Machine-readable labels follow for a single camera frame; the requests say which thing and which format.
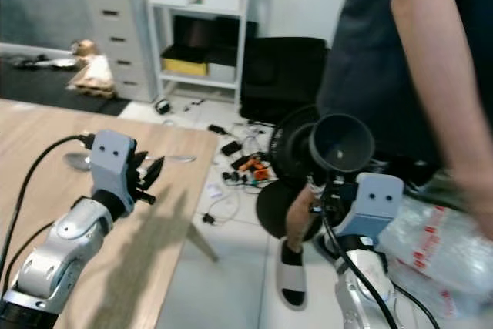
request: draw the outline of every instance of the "person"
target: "person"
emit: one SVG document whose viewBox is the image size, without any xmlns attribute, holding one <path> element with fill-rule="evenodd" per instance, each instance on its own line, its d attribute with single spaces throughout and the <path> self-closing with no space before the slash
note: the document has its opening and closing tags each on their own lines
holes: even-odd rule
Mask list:
<svg viewBox="0 0 493 329">
<path fill-rule="evenodd" d="M 366 123 L 379 153 L 446 167 L 491 240 L 492 46 L 493 0 L 346 0 L 317 97 L 321 116 Z M 302 241 L 313 201 L 306 186 L 280 242 L 277 288 L 293 310 L 307 302 Z"/>
</svg>

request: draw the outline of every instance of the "table leg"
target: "table leg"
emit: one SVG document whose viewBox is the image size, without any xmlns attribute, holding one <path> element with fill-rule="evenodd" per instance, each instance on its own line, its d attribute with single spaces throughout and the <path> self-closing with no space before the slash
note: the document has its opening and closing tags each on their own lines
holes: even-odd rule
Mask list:
<svg viewBox="0 0 493 329">
<path fill-rule="evenodd" d="M 208 258 L 210 258 L 213 262 L 216 262 L 219 258 L 214 252 L 213 248 L 210 246 L 209 242 L 207 242 L 206 238 L 202 233 L 196 228 L 193 223 L 190 224 L 188 229 L 188 233 L 186 235 L 190 242 L 195 244 L 197 248 L 199 248 L 202 252 L 205 253 Z"/>
</svg>

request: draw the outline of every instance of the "man's arm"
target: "man's arm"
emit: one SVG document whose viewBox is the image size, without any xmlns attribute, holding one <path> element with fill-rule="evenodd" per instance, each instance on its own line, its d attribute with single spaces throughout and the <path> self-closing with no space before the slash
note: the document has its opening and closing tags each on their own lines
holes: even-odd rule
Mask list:
<svg viewBox="0 0 493 329">
<path fill-rule="evenodd" d="M 392 0 L 391 8 L 414 87 L 452 176 L 477 216 L 493 215 L 493 140 L 455 0 Z"/>
</svg>

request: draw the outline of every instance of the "white shelf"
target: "white shelf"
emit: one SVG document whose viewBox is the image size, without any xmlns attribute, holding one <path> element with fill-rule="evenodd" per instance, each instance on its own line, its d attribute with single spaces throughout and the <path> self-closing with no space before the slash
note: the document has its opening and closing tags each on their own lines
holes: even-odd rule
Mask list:
<svg viewBox="0 0 493 329">
<path fill-rule="evenodd" d="M 184 12 L 212 13 L 214 15 L 235 15 L 236 17 L 241 17 L 241 15 L 243 14 L 243 10 L 241 9 L 239 10 L 213 9 L 213 8 L 208 8 L 200 3 L 193 3 L 184 6 L 153 3 L 153 6 L 175 9 L 177 11 L 184 11 Z"/>
<path fill-rule="evenodd" d="M 184 73 L 175 73 L 175 72 L 161 72 L 159 76 L 163 80 L 188 82 L 189 84 L 212 86 L 214 88 L 236 89 L 236 82 L 216 81 L 216 80 L 212 80 L 208 76 L 192 76 Z"/>
</svg>

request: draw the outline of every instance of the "dark t-shirt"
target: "dark t-shirt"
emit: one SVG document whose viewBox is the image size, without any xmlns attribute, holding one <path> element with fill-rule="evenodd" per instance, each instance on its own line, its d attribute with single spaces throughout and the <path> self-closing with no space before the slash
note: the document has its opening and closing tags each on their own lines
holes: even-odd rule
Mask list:
<svg viewBox="0 0 493 329">
<path fill-rule="evenodd" d="M 493 0 L 456 2 L 491 122 Z M 346 0 L 317 106 L 322 115 L 344 112 L 366 122 L 379 150 L 439 164 L 438 149 L 410 80 L 390 4 L 391 0 Z"/>
</svg>

